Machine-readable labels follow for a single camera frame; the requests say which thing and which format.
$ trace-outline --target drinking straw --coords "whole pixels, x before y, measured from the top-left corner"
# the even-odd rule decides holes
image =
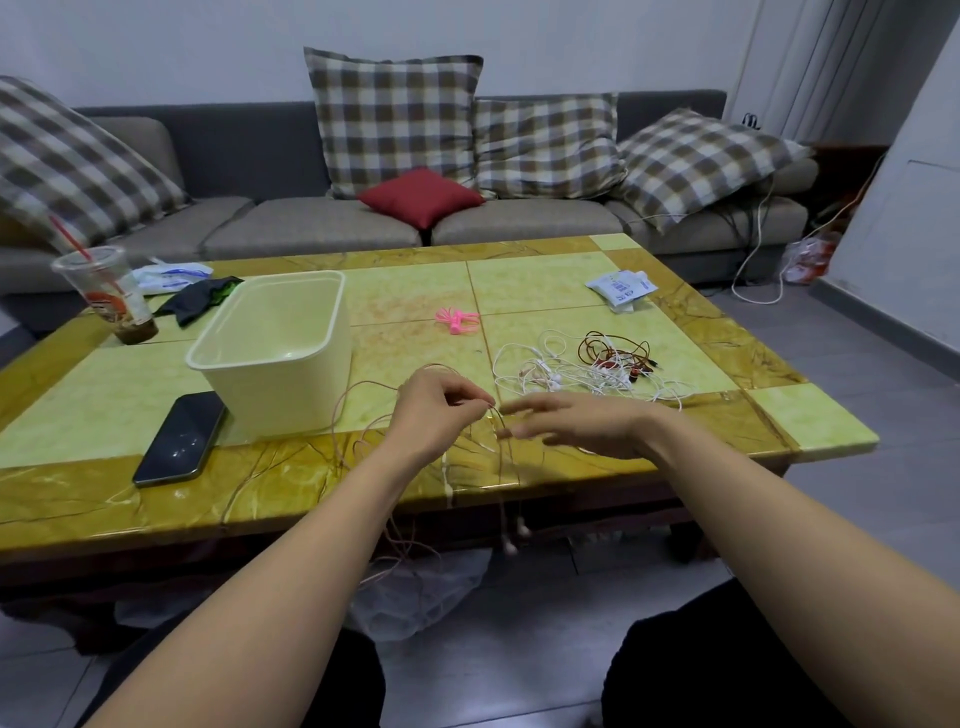
[[[73,235],[70,234],[70,231],[66,228],[63,222],[60,220],[60,218],[58,218],[56,215],[50,215],[49,217],[50,217],[50,222],[58,230],[58,232],[63,236],[63,238],[70,245],[72,245],[80,255],[85,257],[89,262],[96,265],[97,261],[94,259],[93,255],[90,254],[90,251],[87,250],[85,246],[81,245],[80,241],[77,240],[77,238],[75,238]],[[125,294],[124,294],[123,288],[120,287],[120,284],[117,283],[117,281],[114,280],[113,277],[107,271],[103,271],[100,269],[95,269],[95,270],[97,270],[97,274],[100,276],[101,279],[104,280],[104,282],[107,285],[113,286],[113,288],[116,289],[116,292],[120,294],[120,297],[121,298],[124,297]]]

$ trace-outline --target plaid pillow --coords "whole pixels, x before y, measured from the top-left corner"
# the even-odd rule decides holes
[[[690,109],[671,111],[617,147],[627,175],[611,194],[650,217],[660,232],[810,154],[799,144]]]
[[[471,189],[473,92],[483,59],[364,61],[303,49],[330,175],[328,197],[360,192],[416,167]]]
[[[477,184],[484,192],[582,199],[623,178],[615,93],[478,99],[473,108]]]
[[[29,82],[0,76],[0,212],[48,239],[57,215],[93,246],[188,202],[115,136]]]

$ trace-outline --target white wall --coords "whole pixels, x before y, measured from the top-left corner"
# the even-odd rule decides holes
[[[960,23],[830,263],[827,281],[960,352]]]
[[[0,2],[0,72],[108,106],[309,99],[303,45],[479,54],[484,94],[731,90],[760,0]]]
[[[960,16],[960,0],[885,0],[823,139],[892,144]]]

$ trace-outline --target white packet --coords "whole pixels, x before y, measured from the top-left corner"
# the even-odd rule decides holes
[[[210,278],[213,269],[202,263],[158,263],[133,271],[133,277],[145,296],[176,293],[190,283]]]
[[[587,288],[603,296],[614,313],[633,311],[634,301],[657,290],[643,271],[610,273],[589,281]]]

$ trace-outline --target black pants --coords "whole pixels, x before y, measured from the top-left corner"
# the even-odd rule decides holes
[[[180,624],[161,624],[110,666],[78,723]],[[304,726],[380,723],[386,684],[367,637],[343,630]],[[605,728],[731,725],[849,726],[787,652],[735,579],[676,612],[642,619],[613,657],[603,689]]]
[[[642,619],[613,657],[604,728],[850,726],[736,579]]]
[[[151,630],[125,650],[107,670],[104,682],[77,726],[84,725],[120,687],[154,647],[186,619],[185,613]],[[355,726],[377,728],[387,694],[383,669],[373,641],[359,632],[340,631],[313,702],[303,718],[303,726]]]

